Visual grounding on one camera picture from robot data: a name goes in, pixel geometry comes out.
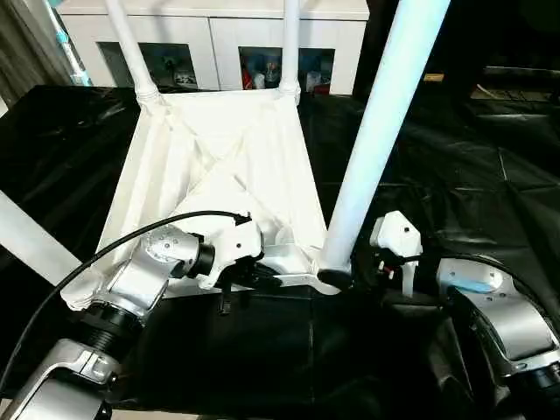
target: floor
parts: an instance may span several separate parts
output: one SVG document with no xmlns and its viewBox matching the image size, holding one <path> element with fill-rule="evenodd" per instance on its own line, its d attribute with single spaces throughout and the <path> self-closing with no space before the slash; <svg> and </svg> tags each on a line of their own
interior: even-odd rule
<svg viewBox="0 0 560 420">
<path fill-rule="evenodd" d="M 0 404 L 0 415 L 8 406 L 10 401 L 2 401 Z M 113 412 L 112 420 L 195 420 L 198 416 L 193 414 L 170 414 L 161 411 L 122 411 L 115 410 Z"/>
</svg>

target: black tablecloth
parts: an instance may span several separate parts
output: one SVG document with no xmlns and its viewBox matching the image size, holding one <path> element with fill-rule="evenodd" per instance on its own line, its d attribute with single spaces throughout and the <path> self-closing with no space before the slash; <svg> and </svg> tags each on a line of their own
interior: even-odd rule
<svg viewBox="0 0 560 420">
<path fill-rule="evenodd" d="M 349 98 L 302 96 L 301 123 L 327 220 L 363 108 Z M 128 89 L 34 88 L 0 119 L 0 189 L 87 258 L 138 112 Z M 356 246 L 357 281 L 370 281 L 375 218 L 398 209 L 421 231 L 424 250 L 503 261 L 530 282 L 560 327 L 559 113 L 531 102 L 456 103 L 420 89 Z M 0 270 L 1 365 L 51 286 L 5 251 Z M 217 296 L 166 300 L 130 357 L 120 404 L 274 418 L 502 416 L 502 389 L 476 346 L 467 341 L 459 350 L 458 329 L 435 299 L 361 290 L 335 297 L 306 288 L 240 293 L 228 317 L 218 316 Z M 42 318 L 11 393 L 64 334 L 67 315 L 58 302 Z"/>
</svg>

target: white pole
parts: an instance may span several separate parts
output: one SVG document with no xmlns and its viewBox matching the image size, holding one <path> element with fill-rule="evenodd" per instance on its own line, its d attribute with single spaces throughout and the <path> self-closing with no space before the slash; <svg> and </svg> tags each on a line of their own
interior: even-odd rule
<svg viewBox="0 0 560 420">
<path fill-rule="evenodd" d="M 121 45 L 122 54 L 126 59 L 134 90 L 139 102 L 155 102 L 159 100 L 158 88 L 151 80 L 150 72 L 140 52 L 140 47 L 130 29 L 128 17 L 119 0 L 106 0 L 108 16 L 111 19 L 116 36 Z"/>
<path fill-rule="evenodd" d="M 299 0 L 283 2 L 282 79 L 278 87 L 283 95 L 292 95 L 299 103 Z"/>
<path fill-rule="evenodd" d="M 0 214 L 2 246 L 50 284 L 58 284 L 81 264 L 78 258 L 1 191 Z M 88 305 L 101 282 L 101 274 L 89 269 L 69 284 L 60 295 L 72 309 L 81 309 Z M 22 290 L 21 297 L 25 298 L 25 290 Z"/>
<path fill-rule="evenodd" d="M 319 266 L 345 270 L 451 0 L 401 0 L 361 119 Z"/>
</svg>

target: black cable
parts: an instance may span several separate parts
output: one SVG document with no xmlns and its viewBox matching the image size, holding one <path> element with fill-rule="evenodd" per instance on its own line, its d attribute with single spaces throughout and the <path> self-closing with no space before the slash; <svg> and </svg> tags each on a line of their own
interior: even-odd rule
<svg viewBox="0 0 560 420">
<path fill-rule="evenodd" d="M 33 325 L 35 324 L 35 321 L 39 317 L 39 314 L 45 309 L 45 307 L 51 302 L 51 300 L 53 300 L 60 293 L 60 291 L 62 291 L 62 289 L 64 289 L 66 286 L 68 286 L 70 284 L 70 282 L 72 282 L 79 274 L 81 274 L 82 271 L 87 269 L 90 265 L 95 263 L 100 258 L 103 258 L 106 254 L 108 254 L 112 250 L 120 247 L 125 242 L 128 242 L 128 241 L 130 241 L 134 238 L 137 238 L 138 236 L 143 235 L 147 232 L 150 232 L 151 230 L 154 230 L 156 228 L 160 228 L 164 225 L 168 225 L 169 223 L 173 223 L 174 221 L 182 221 L 183 219 L 190 219 L 192 217 L 200 217 L 200 216 L 230 217 L 230 218 L 235 220 L 236 224 L 240 224 L 240 223 L 251 220 L 249 216 L 243 216 L 243 215 L 237 214 L 237 213 L 222 212 L 222 211 L 219 211 L 219 210 L 203 210 L 203 211 L 200 211 L 200 212 L 183 213 L 183 214 L 178 214 L 176 216 L 168 217 L 167 219 L 156 221 L 154 223 L 151 223 L 148 226 L 141 227 L 138 230 L 135 230 L 134 232 L 132 232 L 130 234 L 127 234 L 120 239 L 117 239 L 116 241 L 110 243 L 107 247 L 101 249 L 94 256 L 92 256 L 89 260 L 84 262 L 82 265 L 78 266 L 70 274 L 68 274 L 66 277 L 64 277 L 62 279 L 62 281 L 60 283 L 58 283 L 54 287 L 54 289 L 51 290 L 51 293 L 49 293 L 49 295 L 45 298 L 45 300 L 43 300 L 43 302 L 41 302 L 41 304 L 38 306 L 38 308 L 35 310 L 35 312 L 31 315 L 31 318 L 27 322 L 27 325 L 25 326 L 23 332 L 21 333 L 21 335 L 19 336 L 19 339 L 17 340 L 16 346 L 14 347 L 13 351 L 11 352 L 10 358 L 8 359 L 8 362 L 6 363 L 6 367 L 5 367 L 5 369 L 2 373 L 2 378 L 0 379 L 0 403 L 2 402 L 2 394 L 3 394 L 4 389 L 6 387 L 8 377 L 10 376 L 11 370 L 14 367 L 16 358 L 18 357 L 19 351 L 21 350 L 21 346 L 23 345 L 25 339 L 27 338 L 31 329 L 33 328 Z"/>
</svg>

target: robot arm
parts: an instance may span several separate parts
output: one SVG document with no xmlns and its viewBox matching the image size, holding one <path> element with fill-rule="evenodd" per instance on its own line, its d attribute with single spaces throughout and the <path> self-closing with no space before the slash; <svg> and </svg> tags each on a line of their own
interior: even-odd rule
<svg viewBox="0 0 560 420">
<path fill-rule="evenodd" d="M 398 267 L 402 294 L 411 297 L 417 260 L 406 258 L 422 253 L 417 229 L 400 212 L 387 213 L 375 223 L 370 244 L 378 273 L 391 281 Z M 495 382 L 509 387 L 525 417 L 559 418 L 558 337 L 536 305 L 515 288 L 512 276 L 494 265 L 441 259 L 436 274 L 440 295 L 469 323 Z"/>
<path fill-rule="evenodd" d="M 100 390 L 116 379 L 168 278 L 188 276 L 211 288 L 226 267 L 262 252 L 252 220 L 208 241 L 170 225 L 149 232 L 81 313 L 78 335 L 54 346 L 0 418 L 110 419 Z"/>
</svg>

